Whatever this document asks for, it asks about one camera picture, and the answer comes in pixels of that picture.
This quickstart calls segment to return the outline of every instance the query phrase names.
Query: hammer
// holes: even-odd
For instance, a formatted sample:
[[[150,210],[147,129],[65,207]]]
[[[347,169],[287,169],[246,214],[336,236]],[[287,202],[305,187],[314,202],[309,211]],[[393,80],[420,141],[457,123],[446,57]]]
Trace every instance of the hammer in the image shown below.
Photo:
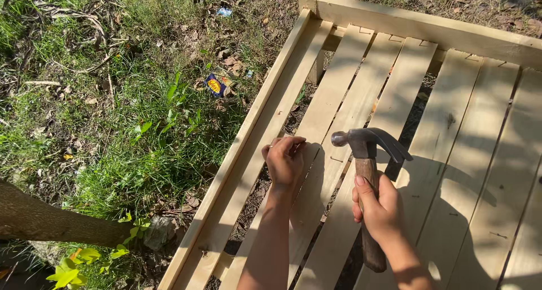
[[[364,176],[369,181],[377,199],[379,180],[375,160],[376,145],[386,150],[397,163],[402,163],[404,160],[412,161],[412,156],[403,145],[379,128],[350,129],[347,133],[337,131],[331,135],[331,143],[337,147],[350,145],[356,159],[356,176]],[[363,209],[361,198],[359,198],[359,206]],[[365,221],[362,221],[362,247],[365,266],[376,273],[386,271],[386,255],[367,231]]]

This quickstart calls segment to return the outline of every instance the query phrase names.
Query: wooden beam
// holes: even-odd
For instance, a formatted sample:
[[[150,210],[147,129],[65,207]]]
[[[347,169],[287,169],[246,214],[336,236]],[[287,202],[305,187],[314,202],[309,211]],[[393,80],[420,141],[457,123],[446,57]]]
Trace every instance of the wooden beam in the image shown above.
[[[263,167],[261,149],[280,133],[332,26],[333,23],[321,20],[308,23],[237,164],[226,179],[224,189],[180,271],[174,289],[203,290],[207,284]]]
[[[518,236],[505,277],[500,285],[502,290],[537,289],[542,285],[542,163],[534,177],[531,198],[519,227]]]
[[[542,39],[476,24],[356,0],[317,0],[317,16],[338,26],[354,24],[413,37],[524,67],[542,69]]]
[[[381,128],[399,138],[436,47],[437,44],[414,38],[405,40],[369,127]],[[386,170],[389,160],[390,156],[381,151],[377,156],[378,169]],[[360,227],[352,216],[355,175],[356,168],[352,166],[299,276],[296,290],[334,289]]]
[[[318,86],[307,112],[301,120],[296,133],[306,137],[308,144],[303,153],[305,164],[300,182],[296,186],[297,189],[301,187],[303,180],[305,180],[305,176],[320,149],[329,125],[333,121],[335,112],[341,104],[343,95],[348,89],[359,63],[362,61],[361,56],[369,46],[372,34],[372,30],[360,29],[353,25],[348,27],[345,37],[339,45],[334,58],[329,63],[320,86]],[[220,285],[220,290],[234,290],[237,287],[248,252],[250,252],[257,235],[266,201],[267,195],[250,225],[247,237],[237,252],[231,270]]]
[[[445,289],[497,144],[519,66],[484,58],[443,180],[417,244],[425,267]]]
[[[542,72],[522,72],[448,289],[497,287],[542,155],[541,81]]]
[[[294,51],[294,48],[298,43],[299,38],[301,37],[310,18],[311,17],[309,10],[301,11],[299,18],[294,25],[294,28],[290,32],[288,39],[286,39],[286,42],[282,47],[279,55],[277,56],[266,81],[261,87],[258,96],[254,100],[254,103],[250,107],[250,110],[243,122],[243,125],[241,125],[241,128],[239,129],[239,132],[237,133],[234,142],[231,144],[230,149],[228,150],[226,157],[224,157],[224,160],[222,161],[222,164],[220,165],[220,168],[218,169],[218,172],[213,182],[209,186],[209,189],[207,190],[207,193],[200,204],[200,208],[194,216],[192,224],[190,224],[186,235],[183,237],[179,248],[177,248],[174,257],[171,260],[171,264],[167,268],[164,277],[160,281],[158,290],[171,290],[171,288],[173,287],[173,284],[177,279],[177,276],[179,275],[179,272],[182,269],[188,257],[188,254],[196,243],[196,239],[200,234],[201,229],[205,224],[207,218],[209,217],[209,213],[211,212],[213,205],[215,204],[227,177],[230,175],[230,172],[233,169],[235,162],[237,161],[243,149],[243,146],[246,144],[248,137],[250,136],[254,125],[256,124],[256,120],[260,117],[263,107],[265,106],[267,100],[269,99],[269,96],[273,92],[275,84],[279,80],[282,70],[286,66],[286,63],[290,58],[292,52]]]
[[[289,237],[288,284],[292,282],[298,270],[339,180],[341,171],[351,154],[349,146],[333,146],[330,136],[335,131],[348,131],[352,128],[363,127],[371,112],[372,105],[388,77],[391,66],[401,50],[403,41],[403,38],[383,33],[376,36],[367,58],[360,66],[356,79],[322,142],[322,148],[316,155],[305,183],[290,211],[292,231]],[[348,62],[348,60],[341,60],[338,63],[348,64]]]
[[[419,122],[396,187],[403,199],[405,230],[415,245],[471,96],[482,58],[449,50]],[[362,268],[354,289],[396,289],[391,270]]]

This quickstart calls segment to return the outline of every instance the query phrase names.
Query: hand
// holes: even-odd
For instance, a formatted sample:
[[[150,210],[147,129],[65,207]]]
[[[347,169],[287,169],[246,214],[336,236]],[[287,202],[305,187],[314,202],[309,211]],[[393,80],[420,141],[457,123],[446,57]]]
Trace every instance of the hand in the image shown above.
[[[262,148],[263,159],[275,186],[290,187],[298,181],[303,169],[301,152],[306,146],[305,140],[301,136],[274,138],[271,145]]]
[[[352,190],[352,212],[357,223],[365,220],[367,230],[384,249],[383,245],[394,239],[402,240],[405,236],[399,216],[399,193],[386,175],[381,174],[379,181],[380,196],[377,200],[369,182],[362,176],[356,176],[356,186]],[[359,198],[363,211],[358,204]]]

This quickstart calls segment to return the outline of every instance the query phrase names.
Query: hammer head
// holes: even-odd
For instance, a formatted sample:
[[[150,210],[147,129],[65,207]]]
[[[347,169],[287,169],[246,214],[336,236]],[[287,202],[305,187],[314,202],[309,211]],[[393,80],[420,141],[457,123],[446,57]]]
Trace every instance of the hammer head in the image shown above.
[[[380,145],[397,162],[412,161],[412,156],[393,136],[379,128],[350,129],[348,132],[337,131],[331,135],[334,146],[352,148],[356,159],[376,157],[376,145]]]

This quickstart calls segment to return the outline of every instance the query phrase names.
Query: wooden hammer handle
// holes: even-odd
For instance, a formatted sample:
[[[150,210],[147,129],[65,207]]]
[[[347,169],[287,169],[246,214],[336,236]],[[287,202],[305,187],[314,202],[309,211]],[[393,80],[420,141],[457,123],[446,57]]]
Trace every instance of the wooden hammer handle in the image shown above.
[[[376,169],[375,159],[356,159],[356,176],[364,176],[371,184],[378,199],[378,173]],[[359,207],[363,211],[362,199],[359,198]],[[363,246],[363,263],[369,269],[376,273],[386,271],[386,255],[380,245],[373,239],[367,227],[365,220],[362,221],[362,246]]]

